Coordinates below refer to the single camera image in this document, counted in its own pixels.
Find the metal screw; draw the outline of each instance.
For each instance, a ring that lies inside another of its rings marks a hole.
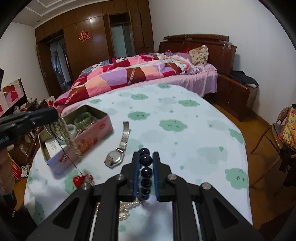
[[[212,187],[212,186],[211,186],[211,184],[209,184],[209,183],[203,183],[203,184],[202,184],[202,188],[205,189],[205,190],[210,190],[211,187]]]
[[[91,185],[89,183],[82,183],[80,186],[83,190],[87,190],[91,187]]]
[[[118,181],[123,180],[124,178],[125,178],[125,175],[123,175],[123,174],[118,174],[118,175],[116,175],[116,179],[117,179]]]
[[[174,180],[177,179],[177,176],[175,174],[169,174],[168,179],[171,180],[171,181],[174,181]]]

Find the tablecloth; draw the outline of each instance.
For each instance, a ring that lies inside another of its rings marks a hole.
[[[86,103],[109,114],[114,132],[89,151],[77,167],[103,183],[120,173],[142,147],[158,151],[162,163],[187,182],[211,183],[250,223],[248,166],[240,130],[215,107],[181,86],[158,84],[93,97]],[[106,155],[118,147],[123,121],[130,136],[122,165],[109,169]],[[29,173],[24,202],[39,225],[75,189],[71,167],[54,174],[39,150]],[[119,222],[120,241],[173,240],[171,203],[158,203],[152,191],[142,207]]]

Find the wristwatch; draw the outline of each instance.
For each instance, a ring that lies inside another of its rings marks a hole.
[[[115,150],[109,152],[104,161],[105,165],[109,168],[114,168],[115,166],[122,163],[124,158],[124,151],[126,150],[126,145],[128,143],[128,136],[129,136],[129,122],[125,121],[123,123],[123,133],[122,138],[119,144],[119,147]]]

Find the pink tin box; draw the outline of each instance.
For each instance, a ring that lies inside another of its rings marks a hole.
[[[93,148],[99,140],[103,139],[107,134],[113,131],[108,114],[88,105],[81,106],[75,111],[69,113],[64,117],[64,120],[67,124],[74,124],[75,118],[84,112],[90,112],[93,118],[96,119],[96,122],[73,139],[82,154]],[[49,155],[45,142],[52,139],[52,137],[46,130],[40,132],[38,138],[45,162],[50,166],[53,172],[61,174],[69,166],[73,165],[60,146],[60,151],[58,153],[56,153],[53,157]],[[64,146],[64,151],[73,162],[79,158],[67,146]]]

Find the bed headboard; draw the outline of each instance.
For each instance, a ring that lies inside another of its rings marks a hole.
[[[229,37],[218,34],[181,34],[164,37],[159,44],[159,53],[166,50],[182,52],[205,44],[209,49],[208,63],[215,66],[219,74],[231,74],[236,46],[229,43]]]

